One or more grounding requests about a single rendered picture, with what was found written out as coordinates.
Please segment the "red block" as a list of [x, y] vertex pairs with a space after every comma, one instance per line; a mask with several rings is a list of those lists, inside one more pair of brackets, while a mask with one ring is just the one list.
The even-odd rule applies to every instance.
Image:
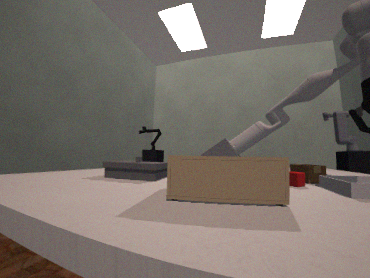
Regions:
[[305, 186], [305, 173], [304, 172], [290, 172], [289, 181], [290, 181], [290, 186], [303, 187]]

